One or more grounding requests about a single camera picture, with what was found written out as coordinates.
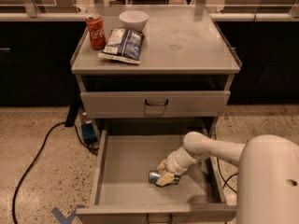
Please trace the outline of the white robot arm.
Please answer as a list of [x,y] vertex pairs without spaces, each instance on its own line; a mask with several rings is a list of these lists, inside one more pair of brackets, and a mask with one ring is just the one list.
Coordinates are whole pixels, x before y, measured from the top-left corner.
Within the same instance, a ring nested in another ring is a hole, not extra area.
[[172,183],[209,157],[238,168],[237,224],[299,224],[299,146],[294,142],[265,134],[241,144],[190,132],[157,166],[156,185]]

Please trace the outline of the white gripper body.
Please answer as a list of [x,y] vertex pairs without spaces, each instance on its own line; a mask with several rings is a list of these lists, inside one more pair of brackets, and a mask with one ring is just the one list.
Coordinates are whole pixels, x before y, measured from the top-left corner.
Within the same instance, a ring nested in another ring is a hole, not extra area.
[[183,175],[191,165],[198,162],[198,157],[184,147],[173,151],[166,159],[166,170],[174,175]]

